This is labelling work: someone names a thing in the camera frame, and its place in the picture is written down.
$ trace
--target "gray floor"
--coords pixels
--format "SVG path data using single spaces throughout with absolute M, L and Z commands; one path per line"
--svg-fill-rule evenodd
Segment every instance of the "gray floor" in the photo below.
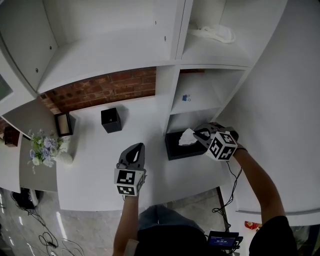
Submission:
M 1 233 L 8 247 L 12 248 L 15 256 L 47 255 L 46 247 L 38 238 L 44 232 L 41 224 L 32 216 L 28 216 L 27 212 L 17 208 L 10 196 L 10 191 L 2 190 L 0 194 L 2 201 L 0 203 L 5 207 L 0 209 Z M 194 220 L 206 234 L 210 230 L 224 231 L 225 229 L 223 218 L 218 213 L 211 212 L 212 208 L 220 206 L 216 189 L 168 202 L 166 206 Z M 61 210 L 57 193 L 45 192 L 37 212 L 58 240 L 59 247 L 53 250 L 57 256 L 62 256 L 63 237 L 79 244 L 85 256 L 112 255 L 114 237 L 121 217 L 120 210 L 94 212 Z M 69 242 L 65 244 L 70 250 L 76 247 Z

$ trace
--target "jeans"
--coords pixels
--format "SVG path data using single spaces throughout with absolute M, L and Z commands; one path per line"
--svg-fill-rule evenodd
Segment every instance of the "jeans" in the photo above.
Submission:
M 204 231 L 193 220 L 183 217 L 174 210 L 163 205 L 154 205 L 140 213 L 138 219 L 138 230 L 148 229 L 154 226 L 190 226 Z

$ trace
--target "flower bouquet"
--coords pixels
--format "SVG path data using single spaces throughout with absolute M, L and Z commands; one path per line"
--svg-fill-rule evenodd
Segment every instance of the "flower bouquet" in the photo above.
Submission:
M 40 164 L 51 168 L 54 165 L 52 160 L 63 151 L 62 144 L 66 140 L 64 138 L 56 139 L 53 132 L 49 136 L 46 136 L 45 132 L 41 129 L 36 135 L 30 130 L 28 135 L 31 138 L 32 147 L 30 150 L 31 160 L 28 164 L 30 162 L 33 163 L 33 173 L 35 173 L 35 166 L 39 166 Z

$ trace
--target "black sleeve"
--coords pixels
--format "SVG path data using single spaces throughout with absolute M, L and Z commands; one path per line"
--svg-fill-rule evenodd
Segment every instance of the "black sleeve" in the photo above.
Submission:
M 253 237 L 249 255 L 298 255 L 297 244 L 287 217 L 277 216 L 268 220 Z

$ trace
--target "electronic device with screen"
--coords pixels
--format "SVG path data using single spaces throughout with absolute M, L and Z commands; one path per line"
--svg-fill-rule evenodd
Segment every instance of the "electronic device with screen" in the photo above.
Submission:
M 230 250 L 234 252 L 240 248 L 243 237 L 239 233 L 210 231 L 207 245 L 210 252 Z

